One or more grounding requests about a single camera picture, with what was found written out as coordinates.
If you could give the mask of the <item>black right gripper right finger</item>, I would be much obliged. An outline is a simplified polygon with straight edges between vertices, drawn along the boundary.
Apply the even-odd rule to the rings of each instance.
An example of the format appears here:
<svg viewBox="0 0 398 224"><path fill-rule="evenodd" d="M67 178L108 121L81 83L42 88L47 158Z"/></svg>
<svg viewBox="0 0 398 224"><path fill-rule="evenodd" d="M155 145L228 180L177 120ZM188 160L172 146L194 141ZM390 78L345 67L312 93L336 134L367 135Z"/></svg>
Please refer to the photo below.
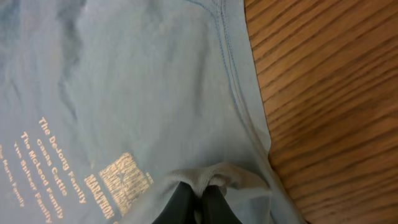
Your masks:
<svg viewBox="0 0 398 224"><path fill-rule="evenodd" d="M216 185L205 189L201 196L201 205L202 224L242 224Z"/></svg>

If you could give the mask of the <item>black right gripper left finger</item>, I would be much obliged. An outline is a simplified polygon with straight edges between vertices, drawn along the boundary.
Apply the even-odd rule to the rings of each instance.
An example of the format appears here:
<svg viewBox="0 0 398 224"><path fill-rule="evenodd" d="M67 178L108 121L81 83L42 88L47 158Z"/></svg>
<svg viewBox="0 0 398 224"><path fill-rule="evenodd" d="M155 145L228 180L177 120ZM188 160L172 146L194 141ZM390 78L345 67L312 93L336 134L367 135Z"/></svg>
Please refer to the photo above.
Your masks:
<svg viewBox="0 0 398 224"><path fill-rule="evenodd" d="M196 224L196 196L192 188L180 182L160 215L152 224Z"/></svg>

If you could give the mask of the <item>light blue t-shirt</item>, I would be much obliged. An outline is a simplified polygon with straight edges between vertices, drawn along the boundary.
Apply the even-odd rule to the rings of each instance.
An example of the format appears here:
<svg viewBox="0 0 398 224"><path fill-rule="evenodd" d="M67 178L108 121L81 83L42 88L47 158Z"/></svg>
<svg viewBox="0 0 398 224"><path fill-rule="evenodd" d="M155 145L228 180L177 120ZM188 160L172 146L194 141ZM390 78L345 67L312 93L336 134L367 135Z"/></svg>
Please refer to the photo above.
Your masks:
<svg viewBox="0 0 398 224"><path fill-rule="evenodd" d="M303 223L270 147L243 1L1 2L2 223Z"/></svg>

